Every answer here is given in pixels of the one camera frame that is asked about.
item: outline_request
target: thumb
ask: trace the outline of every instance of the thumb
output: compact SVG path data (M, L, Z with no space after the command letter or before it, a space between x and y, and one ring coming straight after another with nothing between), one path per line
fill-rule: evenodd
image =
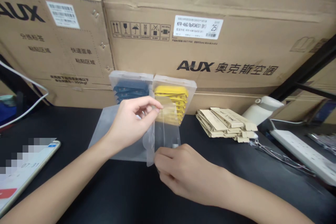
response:
M151 110L144 118L141 119L140 123L148 129L157 118L159 112L160 110L158 108Z

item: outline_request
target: pixelated area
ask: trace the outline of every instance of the pixelated area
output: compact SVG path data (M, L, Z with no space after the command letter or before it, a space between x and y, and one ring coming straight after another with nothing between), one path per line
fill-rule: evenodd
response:
M47 147L57 138L29 138L28 145L22 146L22 152L11 153L12 159L6 159L6 166L0 167L0 181L4 181L9 175L21 168L26 162Z

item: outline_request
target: barcode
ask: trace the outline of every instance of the barcode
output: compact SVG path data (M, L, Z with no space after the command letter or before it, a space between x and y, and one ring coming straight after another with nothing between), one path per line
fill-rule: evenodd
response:
M69 20L69 19L63 19L65 22L69 22L69 23L76 23L75 21L73 20Z
M67 16L69 18L74 18L75 15L69 14L69 13L63 13L63 12L52 12L55 16Z
M72 11L72 8L68 7L68 6L54 5L54 4L49 4L49 6L51 8L54 8L54 9L63 9L63 10L67 10L67 11Z
M206 37L216 37L216 34L212 34L212 33L207 33Z

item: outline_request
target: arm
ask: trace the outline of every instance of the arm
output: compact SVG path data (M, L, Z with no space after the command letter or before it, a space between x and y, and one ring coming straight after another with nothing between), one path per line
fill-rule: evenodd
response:
M175 194L244 215L257 223L313 223L271 192L205 160L189 145L159 148L155 165Z
M56 223L100 167L148 130L159 111L152 110L151 105L162 109L162 105L149 96L122 101L108 133L17 204L0 224Z

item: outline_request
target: hand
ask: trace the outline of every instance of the hand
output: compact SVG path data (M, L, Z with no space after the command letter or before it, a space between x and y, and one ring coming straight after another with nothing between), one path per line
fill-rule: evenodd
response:
M105 143L105 148L113 149L110 156L138 141L155 121L160 109L163 109L161 103L150 96L123 100L111 128L100 140Z
M175 194L203 205L222 205L229 172L207 161L189 145L161 147L154 162L161 181Z

